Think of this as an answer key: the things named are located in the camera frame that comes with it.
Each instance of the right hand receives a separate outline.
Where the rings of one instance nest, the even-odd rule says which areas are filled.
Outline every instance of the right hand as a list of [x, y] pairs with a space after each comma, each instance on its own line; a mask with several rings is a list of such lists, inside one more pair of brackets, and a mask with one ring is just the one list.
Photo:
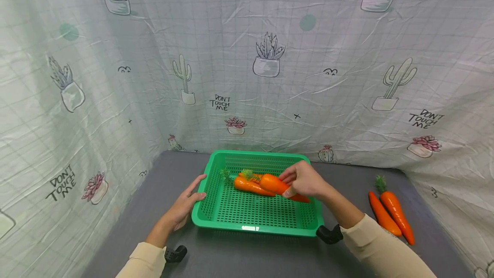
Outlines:
[[331, 188], [331, 185], [305, 161], [299, 161], [287, 168], [280, 174], [279, 179], [290, 186], [283, 193], [283, 197], [291, 197], [298, 193], [319, 199]]

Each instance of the beige sleeve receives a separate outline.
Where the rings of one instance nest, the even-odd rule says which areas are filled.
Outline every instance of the beige sleeve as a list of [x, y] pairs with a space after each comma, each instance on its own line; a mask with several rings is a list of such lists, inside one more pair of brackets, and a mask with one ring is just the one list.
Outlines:
[[140, 242], [130, 255], [129, 261], [118, 273], [117, 278], [160, 278], [165, 268], [166, 247], [161, 249]]
[[348, 249], [377, 277], [436, 277], [412, 249], [367, 215], [350, 229], [341, 227], [341, 232]]

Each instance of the teal dot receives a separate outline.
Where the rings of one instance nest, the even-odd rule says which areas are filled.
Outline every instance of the teal dot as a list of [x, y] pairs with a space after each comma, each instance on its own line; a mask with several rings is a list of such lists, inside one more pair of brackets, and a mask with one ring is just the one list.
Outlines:
[[74, 41], [79, 37], [79, 31], [77, 28], [68, 23], [61, 24], [59, 27], [60, 34], [65, 40]]
[[312, 14], [307, 14], [300, 20], [300, 29], [303, 31], [310, 31], [316, 25], [316, 17]]

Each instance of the carrot top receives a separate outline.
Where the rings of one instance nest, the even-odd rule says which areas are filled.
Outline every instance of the carrot top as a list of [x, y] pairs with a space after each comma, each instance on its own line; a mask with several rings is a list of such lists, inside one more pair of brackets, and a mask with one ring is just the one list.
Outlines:
[[383, 194], [388, 190], [386, 186], [386, 178], [384, 176], [376, 176], [376, 181], [374, 181], [374, 186], [376, 187], [379, 194]]
[[243, 169], [242, 170], [242, 175], [243, 177], [246, 179], [246, 180], [251, 180], [251, 179], [256, 179], [256, 180], [259, 180], [259, 176], [257, 176], [256, 174], [254, 174], [254, 171], [253, 170], [250, 170], [250, 169]]
[[221, 169], [221, 170], [219, 171], [219, 175], [220, 175], [221, 177], [223, 177], [223, 179], [224, 179], [225, 181], [228, 181], [228, 180], [230, 180], [230, 181], [231, 181], [231, 180], [232, 180], [232, 179], [230, 178], [230, 171], [229, 171], [227, 168]]

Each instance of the green plastic basket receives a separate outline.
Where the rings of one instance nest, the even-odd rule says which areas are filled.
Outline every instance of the green plastic basket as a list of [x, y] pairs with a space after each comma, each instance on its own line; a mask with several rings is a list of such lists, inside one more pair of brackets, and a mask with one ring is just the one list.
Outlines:
[[292, 236], [316, 236], [324, 223], [321, 203], [299, 203], [282, 196], [268, 197], [238, 191], [220, 174], [227, 168], [237, 174], [248, 168], [254, 173], [279, 176], [290, 165], [309, 160], [299, 154], [256, 151], [215, 151], [209, 158], [199, 192], [207, 195], [192, 210], [192, 221], [199, 227]]

